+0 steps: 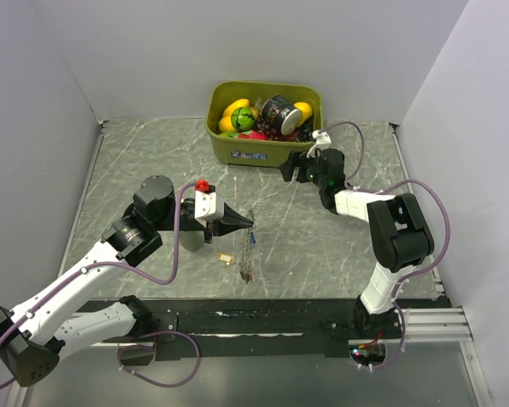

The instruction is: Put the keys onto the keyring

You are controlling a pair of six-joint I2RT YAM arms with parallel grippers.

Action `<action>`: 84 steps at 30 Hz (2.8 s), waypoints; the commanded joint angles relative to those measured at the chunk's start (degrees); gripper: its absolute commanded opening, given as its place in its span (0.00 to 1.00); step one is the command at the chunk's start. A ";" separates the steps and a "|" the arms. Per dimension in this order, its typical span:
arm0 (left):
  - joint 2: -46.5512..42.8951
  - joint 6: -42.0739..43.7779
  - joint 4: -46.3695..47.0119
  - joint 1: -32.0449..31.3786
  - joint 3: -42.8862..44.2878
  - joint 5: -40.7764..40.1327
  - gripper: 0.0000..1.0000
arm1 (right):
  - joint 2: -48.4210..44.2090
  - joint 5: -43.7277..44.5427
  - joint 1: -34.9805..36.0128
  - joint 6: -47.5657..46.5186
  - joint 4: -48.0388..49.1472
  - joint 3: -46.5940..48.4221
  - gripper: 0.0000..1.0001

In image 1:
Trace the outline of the large keyring with small rings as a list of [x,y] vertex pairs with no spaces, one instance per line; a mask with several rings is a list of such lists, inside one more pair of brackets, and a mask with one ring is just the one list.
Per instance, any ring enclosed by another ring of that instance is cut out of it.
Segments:
[[[250,209],[247,213],[247,217],[255,223],[255,212]],[[239,261],[239,274],[246,284],[250,284],[253,281],[253,261],[252,253],[254,247],[249,244],[249,234],[254,233],[254,227],[243,230],[243,246],[241,249],[241,258]]]

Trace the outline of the yellow tag key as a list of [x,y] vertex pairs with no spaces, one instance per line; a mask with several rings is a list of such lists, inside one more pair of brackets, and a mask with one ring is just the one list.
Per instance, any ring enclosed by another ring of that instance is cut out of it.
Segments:
[[232,265],[235,262],[235,259],[231,254],[218,254],[217,259],[226,265]]

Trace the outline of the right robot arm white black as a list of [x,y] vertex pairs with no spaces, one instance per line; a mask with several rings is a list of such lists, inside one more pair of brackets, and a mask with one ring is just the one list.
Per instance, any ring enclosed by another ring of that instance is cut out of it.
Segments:
[[346,181],[344,154],[334,148],[314,153],[293,151],[278,166],[285,181],[296,173],[299,183],[319,190],[322,206],[369,225],[376,263],[370,280],[355,301],[352,326],[362,337],[374,337],[387,326],[394,301],[405,280],[433,253],[434,241],[416,197],[361,192]]

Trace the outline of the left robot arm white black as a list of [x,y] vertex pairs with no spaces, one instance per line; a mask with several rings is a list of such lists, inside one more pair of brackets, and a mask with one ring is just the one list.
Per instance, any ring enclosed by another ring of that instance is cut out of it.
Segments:
[[207,181],[191,181],[176,191],[166,176],[146,178],[123,216],[81,260],[25,302],[12,309],[0,306],[0,360],[11,380],[30,387],[62,359],[95,343],[114,337],[144,339],[152,314],[133,295],[90,315],[73,314],[127,272],[161,286],[171,284],[179,268],[182,232],[199,232],[203,243],[211,243],[213,237],[253,225]]

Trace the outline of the olive green plastic bin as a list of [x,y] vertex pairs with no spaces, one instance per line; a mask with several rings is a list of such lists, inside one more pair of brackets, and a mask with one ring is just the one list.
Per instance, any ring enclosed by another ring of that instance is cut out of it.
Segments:
[[205,118],[214,154],[220,162],[276,168],[288,159],[291,151],[306,151],[311,147],[309,142],[262,141],[221,135],[218,121],[230,104],[241,98],[247,98],[251,103],[265,102],[275,95],[282,95],[289,102],[307,102],[314,109],[311,116],[314,128],[322,128],[322,98],[310,87],[259,81],[225,81],[213,90]]

